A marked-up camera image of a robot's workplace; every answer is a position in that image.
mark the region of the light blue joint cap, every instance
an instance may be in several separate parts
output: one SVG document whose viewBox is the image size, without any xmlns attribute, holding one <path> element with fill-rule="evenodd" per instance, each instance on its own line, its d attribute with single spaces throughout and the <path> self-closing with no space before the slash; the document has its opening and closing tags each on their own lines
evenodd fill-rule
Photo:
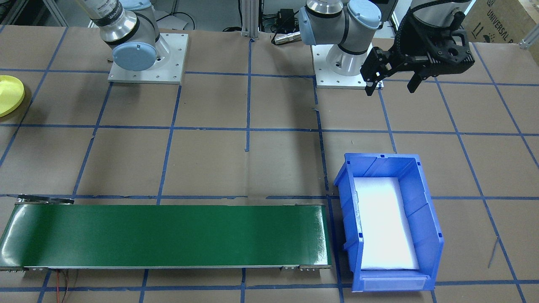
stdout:
<svg viewBox="0 0 539 303">
<path fill-rule="evenodd" d="M 348 10 L 353 18 L 364 26 L 372 30 L 376 30 L 380 26 L 382 13 L 373 2 L 369 0 L 350 0 Z"/>
<path fill-rule="evenodd" d="M 150 0 L 120 0 L 120 3 L 128 11 L 143 10 L 151 6 Z"/>
<path fill-rule="evenodd" d="M 155 63 L 157 51 L 147 43 L 126 42 L 112 50 L 112 57 L 124 70 L 143 71 Z"/>
<path fill-rule="evenodd" d="M 303 43 L 305 43 L 306 45 L 316 45 L 313 27 L 310 24 L 309 14 L 307 14 L 305 7 L 300 8 L 298 20 L 300 24 L 301 40 L 303 41 Z"/>
</svg>

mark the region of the blue plastic bin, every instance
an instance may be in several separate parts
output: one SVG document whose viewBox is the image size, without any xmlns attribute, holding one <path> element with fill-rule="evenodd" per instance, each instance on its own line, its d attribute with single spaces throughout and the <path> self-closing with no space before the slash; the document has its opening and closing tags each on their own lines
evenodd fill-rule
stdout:
<svg viewBox="0 0 539 303">
<path fill-rule="evenodd" d="M 444 238 L 432 204 L 418 155 L 350 154 L 334 184 L 338 186 L 344 217 L 353 292 L 433 290 Z M 354 186 L 355 177 L 396 177 L 410 226 L 419 270 L 362 270 L 363 232 Z"/>
</svg>

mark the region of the bolt hole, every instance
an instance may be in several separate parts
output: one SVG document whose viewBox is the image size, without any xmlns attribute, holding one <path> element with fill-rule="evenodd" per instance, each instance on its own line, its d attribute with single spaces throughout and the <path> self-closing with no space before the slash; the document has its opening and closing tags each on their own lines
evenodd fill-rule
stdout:
<svg viewBox="0 0 539 303">
<path fill-rule="evenodd" d="M 455 57 L 459 55 L 459 51 L 457 51 L 454 48 L 448 49 L 448 52 L 449 52 L 449 54 L 451 54 L 452 56 L 455 56 Z"/>
</svg>

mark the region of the white foam insert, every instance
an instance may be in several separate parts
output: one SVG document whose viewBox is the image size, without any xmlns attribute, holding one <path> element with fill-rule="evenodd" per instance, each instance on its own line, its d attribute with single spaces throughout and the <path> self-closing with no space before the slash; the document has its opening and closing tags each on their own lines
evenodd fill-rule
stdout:
<svg viewBox="0 0 539 303">
<path fill-rule="evenodd" d="M 417 270 L 397 178 L 354 178 L 363 232 L 363 270 Z"/>
</svg>

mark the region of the blue tape line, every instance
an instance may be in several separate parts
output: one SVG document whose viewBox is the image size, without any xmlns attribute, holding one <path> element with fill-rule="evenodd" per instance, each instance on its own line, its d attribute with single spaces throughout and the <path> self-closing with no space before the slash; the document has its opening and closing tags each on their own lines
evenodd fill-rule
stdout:
<svg viewBox="0 0 539 303">
<path fill-rule="evenodd" d="M 338 284 L 283 284 L 283 285 L 254 285 L 245 287 L 247 290 L 293 290 L 302 288 L 338 288 Z"/>
<path fill-rule="evenodd" d="M 539 84 L 522 84 L 522 83 L 496 83 L 501 86 L 539 86 Z"/>
<path fill-rule="evenodd" d="M 198 74 L 198 75 L 240 75 L 247 76 L 246 73 L 220 73 L 220 72 L 185 72 L 186 74 Z"/>
<path fill-rule="evenodd" d="M 6 72 L 40 72 L 44 73 L 47 70 L 36 70 L 36 69 L 24 69 L 24 68 L 0 68 L 0 71 L 6 71 Z"/>
<path fill-rule="evenodd" d="M 511 110 L 509 109 L 509 106 L 507 105 L 505 99 L 503 98 L 502 96 L 502 93 L 500 92 L 500 88 L 498 87 L 498 85 L 496 84 L 496 81 L 494 81 L 494 78 L 492 77 L 490 71 L 488 70 L 487 68 L 487 65 L 485 64 L 485 61 L 483 61 L 483 57 L 481 56 L 481 54 L 479 53 L 479 50 L 477 49 L 477 47 L 475 46 L 475 44 L 472 44 L 478 57 L 479 57 L 479 60 L 481 60 L 481 63 L 483 63 L 483 66 L 485 67 L 486 71 L 487 71 L 487 74 L 490 78 L 490 80 L 492 81 L 492 83 L 494 84 L 494 87 L 496 88 L 496 91 L 498 92 L 498 96 L 500 96 L 500 99 L 502 100 L 502 103 L 503 103 L 503 106 L 505 106 L 506 110 L 507 110 L 507 113 L 509 114 L 509 117 L 511 118 L 511 121 L 513 122 L 513 124 L 515 125 L 516 127 L 516 130 L 518 131 L 518 133 L 520 134 L 521 138 L 522 138 L 522 141 L 524 142 L 524 145 L 526 145 L 526 148 L 528 150 L 528 152 L 530 153 L 530 156 L 531 158 L 534 160 L 535 162 L 535 166 L 537 168 L 539 168 L 539 162 L 537 162 L 537 159 L 535 158 L 534 156 L 534 153 L 531 151 L 531 148 L 530 148 L 530 145 L 528 145 L 528 142 L 526 141 L 526 138 L 522 135 L 522 132 L 520 130 L 520 127 L 518 126 L 518 124 L 516 123 L 516 120 L 515 118 L 513 117 L 513 114 L 511 113 Z"/>
<path fill-rule="evenodd" d="M 252 132 L 304 132 L 304 133 L 316 133 L 318 129 L 311 128 L 250 128 Z"/>
<path fill-rule="evenodd" d="M 50 70 L 50 73 L 108 74 L 108 71 Z"/>
<path fill-rule="evenodd" d="M 241 269 L 241 285 L 240 285 L 240 297 L 239 301 L 240 303 L 245 303 L 245 276 L 246 276 L 246 270 L 245 267 Z"/>
<path fill-rule="evenodd" d="M 28 114 L 30 107 L 32 106 L 34 100 L 36 99 L 36 96 L 39 93 L 39 90 L 41 89 L 41 86 L 43 85 L 43 82 L 45 81 L 45 77 L 47 76 L 47 71 L 51 68 L 52 62 L 54 61 L 54 59 L 56 58 L 56 55 L 58 54 L 58 50 L 60 49 L 60 46 L 62 45 L 62 42 L 64 41 L 66 33 L 67 33 L 67 28 L 64 30 L 64 33 L 62 34 L 62 37 L 60 38 L 60 41 L 58 42 L 58 45 L 56 46 L 56 49 L 54 50 L 54 53 L 52 54 L 51 60 L 49 61 L 49 64 L 47 65 L 47 69 L 45 70 L 45 72 L 43 73 L 43 76 L 41 77 L 41 80 L 39 81 L 36 91 L 34 92 L 32 99 L 30 100 L 30 104 L 28 104 L 28 107 L 26 108 L 26 111 L 24 112 L 24 115 L 19 122 L 19 126 L 13 133 L 13 136 L 11 136 L 8 146 L 6 146 L 6 149 L 4 150 L 4 153 L 2 154 L 2 157 L 0 158 L 0 167 L 2 166 L 2 164 L 4 164 L 4 160 L 7 157 L 8 152 L 11 149 L 11 146 L 13 145 L 13 142 L 15 141 L 15 137 L 17 137 L 17 134 L 19 133 L 20 126 L 23 123 L 24 118 L 26 118 L 26 115 Z"/>
<path fill-rule="evenodd" d="M 45 295 L 45 291 L 47 289 L 47 284 L 49 283 L 49 279 L 51 277 L 51 270 L 47 271 L 47 274 L 45 275 L 45 279 L 43 280 L 43 285 L 41 286 L 41 290 L 39 291 L 39 297 L 37 298 L 37 303 L 43 302 L 43 296 Z"/>
<path fill-rule="evenodd" d="M 247 198 L 247 196 L 179 196 L 179 195 L 161 195 L 161 199 L 236 199 Z"/>
<path fill-rule="evenodd" d="M 0 127 L 19 126 L 16 123 L 0 123 Z M 70 125 L 70 124 L 21 124 L 21 127 L 56 127 L 56 128 L 94 128 L 95 125 Z M 168 126 L 144 126 L 144 125 L 99 125 L 98 128 L 117 128 L 117 129 L 170 129 Z M 175 126 L 178 130 L 226 130 L 226 131 L 241 131 L 247 130 L 245 127 L 199 127 L 199 126 Z M 318 132 L 318 129 L 312 128 L 249 128 L 251 132 Z M 322 129 L 324 133 L 377 133 L 387 134 L 388 130 L 381 129 Z M 456 135 L 456 132 L 440 132 L 428 130 L 392 130 L 394 134 L 432 134 L 432 135 Z M 461 135 L 470 136 L 532 136 L 538 137 L 539 134 L 534 133 L 459 133 Z"/>
<path fill-rule="evenodd" d="M 72 125 L 72 124 L 21 124 L 21 127 L 56 127 L 56 128 L 94 128 L 95 125 Z"/>
<path fill-rule="evenodd" d="M 337 229 L 335 228 L 335 216 L 333 215 L 333 203 L 328 196 L 329 224 L 331 225 L 331 242 L 333 243 L 333 256 L 335 257 L 335 273 L 337 274 L 337 286 L 340 303 L 344 303 L 344 292 L 341 278 L 341 261 L 339 259 L 340 245 L 337 243 Z"/>
<path fill-rule="evenodd" d="M 286 199 L 286 200 L 292 200 L 292 199 L 326 199 L 327 196 L 267 196 L 266 200 L 275 200 L 275 199 Z"/>
<path fill-rule="evenodd" d="M 161 199 L 163 195 L 163 187 L 165 185 L 165 177 L 167 175 L 167 166 L 168 158 L 170 155 L 170 146 L 172 145 L 172 136 L 174 135 L 174 124 L 176 124 L 176 116 L 178 115 L 179 99 L 182 94 L 182 86 L 178 86 L 178 93 L 176 94 L 176 103 L 174 104 L 174 113 L 172 114 L 172 122 L 170 123 L 169 137 L 167 141 L 167 149 L 165 151 L 165 158 L 163 160 L 163 170 L 161 172 L 161 181 L 159 182 L 159 191 L 157 192 L 157 202 L 156 205 L 161 204 Z"/>
<path fill-rule="evenodd" d="M 451 114 L 451 110 L 449 109 L 449 105 L 448 105 L 447 100 L 445 98 L 444 92 L 441 89 L 441 86 L 440 86 L 440 83 L 438 82 L 438 79 L 436 77 L 434 79 L 436 80 L 436 85 L 438 86 L 438 90 L 440 91 L 441 98 L 442 98 L 442 100 L 444 102 L 444 105 L 445 105 L 445 107 L 447 109 L 447 113 L 449 114 L 449 118 L 451 119 L 451 123 L 453 124 L 453 127 L 455 128 L 455 132 L 457 133 L 457 138 L 459 139 L 460 146 L 462 147 L 462 151 L 464 152 L 464 156 L 466 157 L 466 161 L 468 162 L 468 166 L 470 168 L 470 171 L 472 172 L 472 176 L 474 178 L 475 184 L 477 185 L 477 189 L 479 191 L 479 194 L 483 198 L 482 199 L 483 200 L 483 205 L 485 206 L 485 209 L 487 211 L 488 217 L 490 219 L 490 223 L 492 225 L 492 228 L 494 229 L 494 233 L 496 234 L 496 236 L 499 239 L 500 248 L 501 248 L 501 250 L 503 252 L 503 255 L 505 256 L 505 259 L 507 261 L 507 265 L 509 266 L 509 270 L 511 272 L 511 275 L 513 276 L 513 280 L 517 280 L 515 271 L 513 269 L 511 261 L 509 260 L 509 255 L 507 255 L 507 251 L 506 251 L 505 246 L 503 244 L 503 241 L 502 241 L 502 239 L 500 237 L 500 233 L 498 232 L 498 229 L 496 227 L 496 223 L 494 222 L 494 218 L 492 217 L 492 214 L 490 212 L 490 208 L 488 207 L 487 200 L 485 199 L 485 195 L 483 194 L 483 190 L 481 189 L 481 185 L 479 184 L 479 179 L 477 178 L 477 174 L 475 173 L 475 169 L 472 166 L 472 161 L 470 160 L 470 158 L 468 156 L 468 151 L 466 150 L 466 147 L 464 146 L 464 142 L 463 142 L 462 137 L 461 137 L 461 135 L 459 133 L 459 130 L 457 128 L 457 124 L 455 123 L 455 120 L 453 118 L 453 114 Z M 526 300 L 524 298 L 524 294 L 522 293 L 522 289 L 520 288 L 520 285 L 518 283 L 516 283 L 516 288 L 519 291 L 522 302 L 526 303 Z"/>
<path fill-rule="evenodd" d="M 108 97 L 110 96 L 110 92 L 112 90 L 113 83 L 111 82 L 108 86 L 107 93 L 105 94 L 105 99 L 103 100 L 103 105 L 101 105 L 101 110 L 99 111 L 99 116 L 97 121 L 94 125 L 94 131 L 92 133 L 92 138 L 90 138 L 90 142 L 88 143 L 88 148 L 86 148 L 86 154 L 84 155 L 84 159 L 82 160 L 82 164 L 80 166 L 79 175 L 77 176 L 77 180 L 75 181 L 75 187 L 73 187 L 73 195 L 77 194 L 77 190 L 79 189 L 80 180 L 82 179 L 82 174 L 84 173 L 84 168 L 86 167 L 86 163 L 88 162 L 88 157 L 90 156 L 90 151 L 92 150 L 92 146 L 94 145 L 95 136 L 97 134 L 97 131 L 99 129 L 99 123 L 101 123 L 101 118 L 103 117 L 103 112 L 105 112 L 105 107 L 107 106 Z"/>
<path fill-rule="evenodd" d="M 252 44 L 254 42 L 254 39 L 249 39 L 249 57 L 248 57 L 248 64 L 247 64 L 247 131 L 245 134 L 245 151 L 249 151 L 250 144 L 251 144 L 251 68 L 252 68 L 252 55 L 253 55 L 253 47 Z"/>
<path fill-rule="evenodd" d="M 469 281 L 437 281 L 436 286 L 459 286 L 459 285 L 513 285 L 513 284 L 539 284 L 539 280 L 469 280 Z M 352 284 L 343 283 L 342 288 L 351 288 Z M 276 289 L 310 289 L 310 288 L 338 288 L 339 284 L 290 284 L 290 285 L 254 285 L 246 286 L 246 290 L 276 290 Z M 97 291 L 97 292 L 114 292 L 114 291 L 141 291 L 142 286 L 114 286 L 114 287 L 92 287 L 92 286 L 78 286 L 70 287 L 70 292 L 85 292 L 85 291 Z M 194 286 L 146 286 L 146 291 L 203 291 L 203 290 L 240 290 L 241 285 L 194 285 Z M 61 292 L 65 291 L 65 287 L 59 287 Z M 0 287 L 0 293 L 4 292 L 55 292 L 56 287 Z"/>
<path fill-rule="evenodd" d="M 454 285 L 506 285 L 515 284 L 516 280 L 472 280 L 472 281 L 437 281 L 436 286 Z"/>
<path fill-rule="evenodd" d="M 144 277 L 142 278 L 142 287 L 140 290 L 139 303 L 144 303 L 144 293 L 146 291 L 146 283 L 148 282 L 148 270 L 144 270 Z"/>
<path fill-rule="evenodd" d="M 224 73 L 224 72 L 195 72 L 195 71 L 187 71 L 186 74 L 199 74 L 199 75 L 235 75 L 235 76 L 252 76 L 252 77 L 271 77 L 271 78 L 314 78 L 313 75 L 274 75 L 274 74 L 253 74 L 250 72 L 250 68 L 248 69 L 248 73 Z"/>
<path fill-rule="evenodd" d="M 119 128 L 119 129 L 170 129 L 169 126 L 135 126 L 135 125 L 100 125 L 99 128 Z"/>
<path fill-rule="evenodd" d="M 320 120 L 320 112 L 316 111 L 316 121 L 318 123 L 318 138 L 320 141 L 320 153 L 322 156 L 322 170 L 324 172 L 324 186 L 326 189 L 326 192 L 329 191 L 329 181 L 328 181 L 328 170 L 326 167 L 326 151 L 324 148 L 324 137 L 322 133 L 322 122 Z"/>
<path fill-rule="evenodd" d="M 192 127 L 192 126 L 175 126 L 174 129 L 182 130 L 238 130 L 246 131 L 247 128 L 244 127 Z"/>
<path fill-rule="evenodd" d="M 316 78 L 313 77 L 314 105 L 318 105 L 318 94 L 316 93 Z"/>
<path fill-rule="evenodd" d="M 307 78 L 314 79 L 313 75 L 272 75 L 272 74 L 251 74 L 253 77 L 270 77 L 270 78 Z"/>
<path fill-rule="evenodd" d="M 389 124 L 388 111 L 385 108 L 384 97 L 382 96 L 382 90 L 378 90 L 378 96 L 380 97 L 380 103 L 382 104 L 382 110 L 384 111 L 385 123 L 388 126 L 389 139 L 391 139 L 391 146 L 393 146 L 393 151 L 397 153 L 397 146 L 395 145 L 395 139 L 393 138 L 393 131 L 391 130 L 391 125 Z"/>
<path fill-rule="evenodd" d="M 432 297 L 432 303 L 438 303 L 438 300 L 436 299 L 436 294 L 434 293 L 434 290 L 431 290 L 431 297 Z"/>
</svg>

